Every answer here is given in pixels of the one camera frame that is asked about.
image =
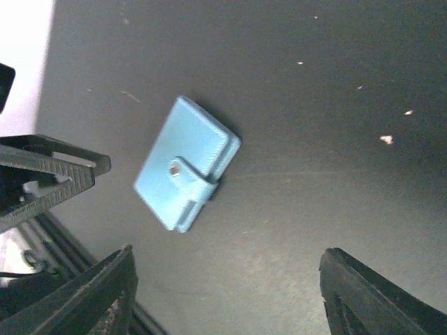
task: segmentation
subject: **dark gray surface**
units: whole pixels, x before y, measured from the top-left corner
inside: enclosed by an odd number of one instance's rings
[[[447,312],[443,17],[440,1],[59,0],[37,130],[113,167],[55,214],[97,258],[134,245],[138,300],[172,335],[328,334],[332,246]],[[242,138],[186,234],[132,188],[179,94]]]

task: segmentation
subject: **metal bracket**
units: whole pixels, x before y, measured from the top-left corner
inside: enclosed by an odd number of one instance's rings
[[[53,158],[51,154],[54,152],[91,161],[94,166]],[[95,177],[111,168],[109,156],[43,135],[0,138],[0,166],[68,177],[48,194],[1,212],[0,234],[91,188],[95,184]]]

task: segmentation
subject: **wallet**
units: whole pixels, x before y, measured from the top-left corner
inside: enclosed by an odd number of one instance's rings
[[[239,147],[234,133],[180,96],[135,181],[135,191],[167,230],[186,232]]]

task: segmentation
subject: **metal snap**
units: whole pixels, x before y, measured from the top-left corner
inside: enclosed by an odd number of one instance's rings
[[[171,176],[176,177],[180,174],[180,166],[173,165],[169,168],[169,173]]]

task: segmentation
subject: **wallet strap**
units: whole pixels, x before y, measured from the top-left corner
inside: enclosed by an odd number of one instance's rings
[[[217,187],[217,184],[206,181],[182,157],[171,160],[168,175],[170,180],[195,202],[207,202]]]

